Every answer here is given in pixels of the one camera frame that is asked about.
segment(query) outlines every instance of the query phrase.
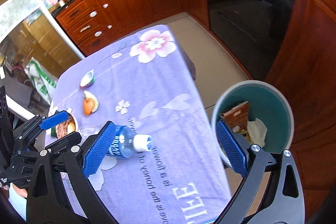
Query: blue gripper pad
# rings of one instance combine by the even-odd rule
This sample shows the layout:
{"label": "blue gripper pad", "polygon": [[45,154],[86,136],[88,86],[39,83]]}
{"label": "blue gripper pad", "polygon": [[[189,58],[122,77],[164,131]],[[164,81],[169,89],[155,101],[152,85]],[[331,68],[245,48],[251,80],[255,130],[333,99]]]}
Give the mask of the blue gripper pad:
{"label": "blue gripper pad", "polygon": [[58,112],[55,115],[52,115],[46,119],[43,119],[42,122],[39,124],[40,129],[49,129],[52,128],[61,122],[65,122],[69,118],[69,113],[65,110]]}
{"label": "blue gripper pad", "polygon": [[227,155],[227,158],[231,163],[233,170],[236,173],[239,173],[242,177],[245,177],[248,171],[248,159],[223,121],[217,122],[216,134]]}
{"label": "blue gripper pad", "polygon": [[86,153],[83,166],[83,173],[86,178],[97,172],[117,134],[117,131],[121,127],[122,126],[116,126],[113,122],[109,122],[104,131],[100,133],[99,137]]}

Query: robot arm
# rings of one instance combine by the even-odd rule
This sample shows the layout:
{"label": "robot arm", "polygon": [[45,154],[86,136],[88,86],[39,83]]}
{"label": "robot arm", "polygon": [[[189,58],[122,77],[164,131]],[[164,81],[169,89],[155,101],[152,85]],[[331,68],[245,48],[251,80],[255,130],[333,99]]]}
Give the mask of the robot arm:
{"label": "robot arm", "polygon": [[[0,92],[1,95],[5,92],[4,87],[0,88]],[[97,135],[88,137],[82,146],[78,145],[81,141],[80,134],[72,132],[47,146],[40,153],[33,147],[35,138],[43,128],[50,128],[62,122],[64,118],[36,116],[13,132],[7,117],[7,109],[4,110],[3,116],[0,117],[1,183],[7,185],[13,182],[19,188],[28,187],[26,209],[28,223],[119,224],[82,171],[86,153],[109,122]],[[224,122],[217,124],[217,136],[232,167],[235,172],[242,175],[243,180],[214,224],[304,223],[303,192],[290,151],[271,154],[263,151],[258,145],[250,146],[243,136],[234,134]],[[74,213],[60,172],[68,173],[73,190],[87,218]],[[255,214],[245,217],[264,172],[271,172],[271,175],[262,202]],[[14,218],[7,220],[7,223],[11,223],[11,220],[12,223],[18,223]]]}

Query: drawer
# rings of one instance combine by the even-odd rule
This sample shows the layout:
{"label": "drawer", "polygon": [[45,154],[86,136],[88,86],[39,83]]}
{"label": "drawer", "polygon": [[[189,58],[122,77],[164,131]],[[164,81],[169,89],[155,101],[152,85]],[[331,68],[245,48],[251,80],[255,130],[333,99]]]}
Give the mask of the drawer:
{"label": "drawer", "polygon": [[103,31],[102,34],[96,37],[94,34],[85,39],[82,43],[78,45],[80,50],[86,55],[91,55],[98,50],[106,47],[115,41],[114,35],[108,30]]}
{"label": "drawer", "polygon": [[71,28],[93,10],[92,8],[90,9],[88,3],[83,0],[76,0],[67,7],[68,8],[65,8],[63,13],[56,17],[58,22],[65,30],[69,30],[69,28]]}
{"label": "drawer", "polygon": [[72,26],[67,34],[74,41],[75,44],[79,44],[83,40],[87,39],[89,36],[93,35],[95,32],[102,31],[104,26],[101,25],[101,20],[98,17],[98,14],[92,17],[92,13],[86,15],[82,20],[77,22]]}

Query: silver screw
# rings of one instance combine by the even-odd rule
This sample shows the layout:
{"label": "silver screw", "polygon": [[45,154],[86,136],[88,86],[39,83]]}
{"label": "silver screw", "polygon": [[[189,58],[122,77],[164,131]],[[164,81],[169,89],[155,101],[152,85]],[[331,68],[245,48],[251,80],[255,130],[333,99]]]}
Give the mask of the silver screw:
{"label": "silver screw", "polygon": [[284,150],[283,153],[285,154],[286,157],[290,157],[292,153],[289,150]]}
{"label": "silver screw", "polygon": [[80,147],[78,145],[74,145],[73,147],[71,147],[71,152],[73,153],[77,153],[80,150]]}
{"label": "silver screw", "polygon": [[259,151],[260,151],[260,146],[259,146],[259,145],[254,144],[254,145],[252,145],[251,148],[252,148],[252,150],[255,151],[255,152],[259,152]]}
{"label": "silver screw", "polygon": [[43,150],[40,152],[40,156],[44,157],[47,153],[48,153],[47,150],[43,149]]}

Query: trash can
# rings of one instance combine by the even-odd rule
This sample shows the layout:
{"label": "trash can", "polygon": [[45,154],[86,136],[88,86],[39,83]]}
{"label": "trash can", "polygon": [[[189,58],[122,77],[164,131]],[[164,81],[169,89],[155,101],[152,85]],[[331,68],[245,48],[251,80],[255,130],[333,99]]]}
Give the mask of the trash can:
{"label": "trash can", "polygon": [[[243,81],[224,92],[218,99],[212,113],[213,134],[216,135],[216,123],[219,121],[219,115],[244,101],[250,103],[249,121],[259,118],[267,127],[263,149],[271,153],[281,153],[282,150],[288,149],[294,134],[292,109],[279,90],[261,81]],[[224,163],[231,166],[219,142],[216,145]]]}

